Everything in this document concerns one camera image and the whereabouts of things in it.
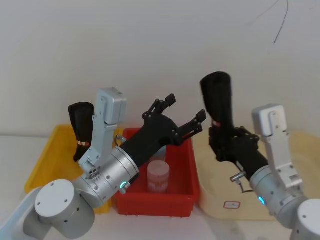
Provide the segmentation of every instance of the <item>white wall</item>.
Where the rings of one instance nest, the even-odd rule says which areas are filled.
[[[203,108],[199,81],[227,71],[237,125],[281,103],[292,129],[320,135],[319,2],[289,0],[275,45],[286,0],[253,21],[273,2],[2,0],[0,133],[49,135],[69,122],[68,105],[111,86],[127,95],[131,125],[169,93],[166,113],[183,124]]]

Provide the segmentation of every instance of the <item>yellow bin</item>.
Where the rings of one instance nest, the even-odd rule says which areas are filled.
[[[114,134],[122,135],[122,133],[123,128],[117,128]],[[76,149],[77,139],[72,126],[56,126],[24,186],[25,192],[28,194],[33,189],[43,187],[57,179],[72,181],[81,176],[83,171],[73,158]],[[96,208],[94,211],[96,214],[106,214],[109,212],[111,204],[110,199],[104,206]]]

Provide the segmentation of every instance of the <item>white table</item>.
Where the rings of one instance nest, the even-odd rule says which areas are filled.
[[[0,225],[24,198],[24,185],[47,138],[0,136]],[[97,215],[80,240],[286,240],[291,231],[275,221],[222,221],[194,207],[191,217]],[[45,240],[65,240],[52,229]]]

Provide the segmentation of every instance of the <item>beige bin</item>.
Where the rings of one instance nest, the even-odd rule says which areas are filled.
[[[217,219],[266,221],[275,220],[254,192],[241,193],[230,177],[239,173],[233,163],[218,162],[209,146],[206,129],[193,137],[195,161],[199,176],[201,196],[199,206]],[[291,158],[303,179],[304,192],[309,198],[320,199],[320,138],[303,132],[291,132]],[[260,141],[260,152],[266,156]],[[247,179],[241,179],[244,190],[249,190]]]

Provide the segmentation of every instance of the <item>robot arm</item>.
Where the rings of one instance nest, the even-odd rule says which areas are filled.
[[[111,91],[116,94],[115,97],[119,94],[114,89]],[[110,105],[106,95],[103,99],[98,97],[99,101],[105,102],[101,108],[96,107],[96,113],[102,117],[94,116],[92,137],[98,137],[103,144],[92,139],[91,148],[79,161],[85,173],[74,182],[59,179],[30,193],[12,215],[14,221],[13,218],[9,219],[1,228],[1,239],[43,240],[51,227],[68,239],[80,238],[94,223],[93,208],[101,207],[117,191],[125,193],[139,176],[139,167],[152,155],[163,146],[179,146],[201,132],[201,123],[206,119],[205,111],[201,110],[191,122],[177,127],[170,118],[162,115],[167,107],[176,102],[171,94],[163,101],[157,99],[150,110],[143,114],[144,125],[135,136],[121,147],[116,146],[111,150],[114,125],[122,118],[123,111],[107,108]],[[114,111],[119,118],[108,121],[104,110]],[[111,126],[112,134],[107,130],[108,126]]]
[[[285,228],[293,229],[292,240],[319,240],[320,200],[307,200],[303,193],[302,180],[290,157],[283,107],[268,105],[253,111],[256,132],[266,144],[267,161],[258,151],[259,137],[233,125],[230,76],[215,72],[206,76],[200,85],[212,118],[209,144],[216,159],[234,163],[240,170],[230,180],[239,184],[243,193],[255,192],[270,215]],[[244,191],[243,177],[248,179],[253,191]]]

